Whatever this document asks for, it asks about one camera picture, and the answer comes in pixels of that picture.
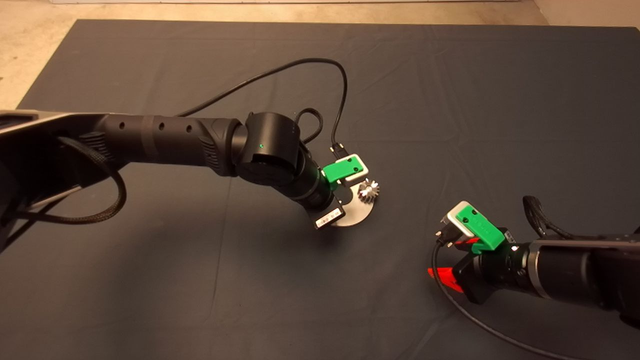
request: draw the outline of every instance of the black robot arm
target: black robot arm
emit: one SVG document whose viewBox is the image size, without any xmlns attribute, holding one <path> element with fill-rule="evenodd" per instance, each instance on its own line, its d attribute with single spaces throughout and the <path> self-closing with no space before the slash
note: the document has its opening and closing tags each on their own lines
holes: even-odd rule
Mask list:
<svg viewBox="0 0 640 360">
<path fill-rule="evenodd" d="M 316 228 L 344 216 L 301 142 L 297 123 L 277 113 L 251 113 L 242 124 L 237 119 L 6 111 L 0 113 L 3 228 L 16 217 L 11 214 L 108 178 L 61 138 L 99 153 L 115 170 L 130 162 L 203 166 L 219 176 L 271 186 L 302 205 Z"/>
</svg>

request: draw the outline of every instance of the cable connector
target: cable connector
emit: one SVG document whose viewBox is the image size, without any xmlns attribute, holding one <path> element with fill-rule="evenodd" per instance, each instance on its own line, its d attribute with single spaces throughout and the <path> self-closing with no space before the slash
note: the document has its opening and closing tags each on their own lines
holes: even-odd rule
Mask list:
<svg viewBox="0 0 640 360">
<path fill-rule="evenodd" d="M 458 239 L 463 236 L 463 233 L 455 224 L 448 223 L 435 235 L 438 237 L 436 241 L 444 246 L 458 241 Z"/>
<path fill-rule="evenodd" d="M 344 146 L 341 143 L 335 143 L 331 145 L 329 150 L 331 150 L 331 152 L 333 153 L 336 159 L 342 159 L 349 156 L 349 152 L 347 151 L 347 149 L 344 148 Z"/>
</svg>

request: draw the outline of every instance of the metal gear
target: metal gear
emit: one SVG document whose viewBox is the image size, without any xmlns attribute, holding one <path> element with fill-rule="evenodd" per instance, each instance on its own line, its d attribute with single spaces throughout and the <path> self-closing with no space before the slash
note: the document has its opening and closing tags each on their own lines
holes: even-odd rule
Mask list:
<svg viewBox="0 0 640 360">
<path fill-rule="evenodd" d="M 365 204 L 370 204 L 380 195 L 380 184 L 374 180 L 369 180 L 360 183 L 358 187 L 358 199 Z"/>
</svg>

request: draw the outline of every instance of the white label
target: white label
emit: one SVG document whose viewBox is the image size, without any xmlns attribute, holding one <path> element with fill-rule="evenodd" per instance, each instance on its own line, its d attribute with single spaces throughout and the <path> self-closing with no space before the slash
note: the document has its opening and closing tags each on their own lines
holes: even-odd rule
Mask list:
<svg viewBox="0 0 640 360">
<path fill-rule="evenodd" d="M 335 208 L 329 214 L 316 220 L 316 227 L 320 228 L 331 222 L 333 219 L 339 217 L 340 215 L 342 215 L 342 211 L 340 210 L 340 208 Z"/>
</svg>

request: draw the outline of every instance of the gray mat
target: gray mat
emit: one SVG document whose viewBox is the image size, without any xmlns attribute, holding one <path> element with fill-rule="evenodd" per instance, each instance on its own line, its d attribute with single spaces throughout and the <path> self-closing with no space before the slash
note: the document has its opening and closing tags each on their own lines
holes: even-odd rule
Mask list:
<svg viewBox="0 0 640 360">
<path fill-rule="evenodd" d="M 171 115 L 307 56 L 348 70 L 338 139 L 383 190 L 364 223 L 316 232 L 272 189 L 206 168 L 128 165 L 115 218 L 37 224 L 0 256 L 0 358 L 537 359 L 443 299 L 426 277 L 432 234 L 466 199 L 533 240 L 525 194 L 578 233 L 640 225 L 635 28 L 81 20 L 20 107 Z M 298 67 L 201 115 L 313 106 L 331 122 L 339 79 Z M 310 146 L 322 165 L 328 137 Z M 56 212 L 102 209 L 114 189 L 98 184 Z M 547 350 L 640 352 L 640 333 L 614 313 L 506 292 L 465 306 Z"/>
</svg>

